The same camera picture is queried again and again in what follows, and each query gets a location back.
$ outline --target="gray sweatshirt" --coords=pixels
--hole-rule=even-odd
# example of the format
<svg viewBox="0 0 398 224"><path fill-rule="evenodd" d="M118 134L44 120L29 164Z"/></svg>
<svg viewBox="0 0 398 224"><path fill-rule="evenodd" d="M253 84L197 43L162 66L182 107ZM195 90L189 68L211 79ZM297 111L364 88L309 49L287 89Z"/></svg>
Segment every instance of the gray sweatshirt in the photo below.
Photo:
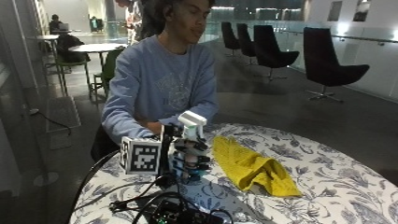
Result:
<svg viewBox="0 0 398 224"><path fill-rule="evenodd" d="M129 46L116 61L102 125L112 140L151 135L137 119L177 124L190 110L209 121L218 111L214 57L202 45L183 55L167 51L153 35Z"/></svg>

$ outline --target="office chair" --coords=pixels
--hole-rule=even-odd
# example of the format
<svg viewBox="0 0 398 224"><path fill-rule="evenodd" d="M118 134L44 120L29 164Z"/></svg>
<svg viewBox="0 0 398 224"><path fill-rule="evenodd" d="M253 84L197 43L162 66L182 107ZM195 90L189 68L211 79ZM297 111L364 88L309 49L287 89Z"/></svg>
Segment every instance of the office chair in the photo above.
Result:
<svg viewBox="0 0 398 224"><path fill-rule="evenodd" d="M104 88L104 95L105 98L108 98L108 93L109 93L109 81L114 77L114 68L116 68L116 59L122 53L122 49L113 49L108 52L106 58L104 60L104 68L102 72L100 74L93 75L94 83L92 83L90 89L94 90L96 93L96 102L97 102L97 89L101 87Z"/></svg>
<svg viewBox="0 0 398 224"><path fill-rule="evenodd" d="M323 28L306 27L303 29L303 57L307 80L322 85L322 92L306 91L315 95L310 100L330 98L343 103L342 100L331 97L334 93L326 92L326 87L343 86L358 81L370 66L366 64L339 65L331 41L331 30Z"/></svg>
<svg viewBox="0 0 398 224"><path fill-rule="evenodd" d="M273 69L286 67L293 64L299 52L283 52L279 50L274 37L274 28L271 25L254 26L254 49L258 65L270 68L266 78L270 81L273 81L274 78L286 78L273 77Z"/></svg>
<svg viewBox="0 0 398 224"><path fill-rule="evenodd" d="M222 31L223 46L226 49L230 49L233 51L233 53L227 54L226 56L233 57L235 56L235 50L239 49L239 44L234 35L233 26L230 22L223 21L221 23L221 31Z"/></svg>
<svg viewBox="0 0 398 224"><path fill-rule="evenodd" d="M82 65L85 67L85 81L86 81L86 86L88 86L88 93L90 93L86 60L82 60L77 63L68 63L68 62L65 62L65 59L61 55L58 55L57 58L56 58L56 66L60 68L60 72L61 72L61 81L62 81L61 87L65 91L65 95L68 95L68 93L66 93L65 67L68 67L70 69L70 67L78 66L78 65Z"/></svg>
<svg viewBox="0 0 398 224"><path fill-rule="evenodd" d="M254 43L250 39L249 32L247 32L247 24L238 23L237 24L237 39L239 44L239 50L242 55L249 57L249 63L247 65L254 64L251 61L251 58L255 57L255 51L254 51Z"/></svg>
<svg viewBox="0 0 398 224"><path fill-rule="evenodd" d="M105 155L118 150L120 146L112 141L102 125L100 125L89 152L92 160L97 162Z"/></svg>

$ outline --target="black chair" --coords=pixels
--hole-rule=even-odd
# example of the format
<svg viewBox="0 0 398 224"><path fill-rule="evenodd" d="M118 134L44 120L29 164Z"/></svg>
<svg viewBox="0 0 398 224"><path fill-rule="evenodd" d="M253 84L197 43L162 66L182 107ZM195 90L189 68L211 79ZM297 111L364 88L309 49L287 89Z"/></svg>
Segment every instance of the black chair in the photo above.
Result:
<svg viewBox="0 0 398 224"><path fill-rule="evenodd" d="M368 71L370 66L366 64L339 65L330 29L310 27L303 29L303 57L307 79L322 84L322 92L306 91L315 94L310 100L330 98L342 103L342 100L331 97L332 92L326 92L326 87L348 85L358 81Z"/></svg>
<svg viewBox="0 0 398 224"><path fill-rule="evenodd" d="M235 56L235 50L239 49L239 44L234 35L233 26L230 22L223 21L221 23L221 31L223 46L226 49L230 49L233 51L233 54L227 54L227 56Z"/></svg>
<svg viewBox="0 0 398 224"><path fill-rule="evenodd" d="M299 52L279 50L271 25L254 26L254 49L258 65L271 68L267 79L273 81L274 78L286 78L273 77L273 69L293 64Z"/></svg>
<svg viewBox="0 0 398 224"><path fill-rule="evenodd" d="M106 154L97 162L96 164L90 167L89 171L88 171L88 174L85 175L85 179L82 181L82 183L80 184L80 187L77 189L77 192L76 192L76 196L74 196L74 200L73 200L73 205L70 207L70 212L69 214L73 214L73 211L74 211L74 207L76 207L76 204L77 204L77 201L78 201L78 198L80 198L80 194L84 190L84 187L85 187L85 184L88 183L88 181L90 180L92 176L96 175L97 171L101 169L101 167L104 166L104 164L110 160L110 158L116 155L118 151L113 151L110 152L109 154Z"/></svg>
<svg viewBox="0 0 398 224"><path fill-rule="evenodd" d="M255 51L254 51L254 43L250 39L249 32L247 32L247 24L245 23L237 24L237 39L238 39L241 54L247 56L250 59L246 65L251 65L254 64L251 58L255 57Z"/></svg>
<svg viewBox="0 0 398 224"><path fill-rule="evenodd" d="M96 133L94 142L90 149L90 158L96 162L101 160L110 152L118 151L120 146L112 141L108 133L104 131L102 125Z"/></svg>

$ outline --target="person in background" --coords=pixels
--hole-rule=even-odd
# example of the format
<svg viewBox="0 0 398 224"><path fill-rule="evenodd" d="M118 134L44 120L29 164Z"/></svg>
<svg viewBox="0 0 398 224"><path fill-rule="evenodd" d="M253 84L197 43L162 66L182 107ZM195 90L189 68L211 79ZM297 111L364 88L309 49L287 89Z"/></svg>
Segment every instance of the person in background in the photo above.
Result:
<svg viewBox="0 0 398 224"><path fill-rule="evenodd" d="M141 25L142 25L142 3L141 0L132 2L130 6L125 10L125 23L126 23L126 31L128 31L128 44L137 43L139 39L141 33Z"/></svg>
<svg viewBox="0 0 398 224"><path fill-rule="evenodd" d="M139 12L139 17L137 16L137 18L141 19L141 22L137 23L139 27L134 33L134 41L139 41L151 35L158 35L162 31L163 22L157 21L154 18L154 5L157 4L157 1L158 0L114 0L120 7L126 7L125 14L138 14ZM130 19L128 18L129 16L125 16L126 23L132 23L133 17Z"/></svg>
<svg viewBox="0 0 398 224"><path fill-rule="evenodd" d="M218 112L214 57L198 45L214 0L159 0L155 17L165 24L121 53L102 126L110 139L142 138L161 133L162 125L181 125L186 110L211 121Z"/></svg>
<svg viewBox="0 0 398 224"><path fill-rule="evenodd" d="M62 23L62 22L60 21L58 15L53 14L50 16L50 22L49 22L49 34L50 35L56 35L56 32L53 32L53 31L60 30L60 23Z"/></svg>

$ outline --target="round table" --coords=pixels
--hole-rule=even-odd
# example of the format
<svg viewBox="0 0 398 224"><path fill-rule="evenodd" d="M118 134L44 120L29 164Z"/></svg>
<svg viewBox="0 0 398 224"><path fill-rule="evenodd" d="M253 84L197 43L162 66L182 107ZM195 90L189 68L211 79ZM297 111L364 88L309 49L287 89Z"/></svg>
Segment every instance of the round table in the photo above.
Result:
<svg viewBox="0 0 398 224"><path fill-rule="evenodd" d="M211 153L211 171L182 185L183 197L205 209L223 208L238 222L396 223L398 188L366 165L335 149L291 133L245 124L205 127L207 144L215 135L233 136L289 171L302 197L278 198L253 186L243 192L225 176ZM118 154L86 183L70 223L130 223L132 211L112 214L108 205L132 198L150 182L149 175L125 175Z"/></svg>
<svg viewBox="0 0 398 224"><path fill-rule="evenodd" d="M76 47L69 48L68 50L74 52L82 52L82 53L100 53L100 60L101 60L101 70L104 69L104 52L109 52L113 49L117 48L125 48L125 44L114 44L114 43L102 43L102 44L85 44ZM101 83L90 83L88 86L89 92L96 91L98 88L101 88Z"/></svg>
<svg viewBox="0 0 398 224"><path fill-rule="evenodd" d="M100 53L101 67L104 67L104 52L109 52L116 48L125 48L125 44L104 43L104 44L85 44L69 48L70 51L84 52L84 53Z"/></svg>

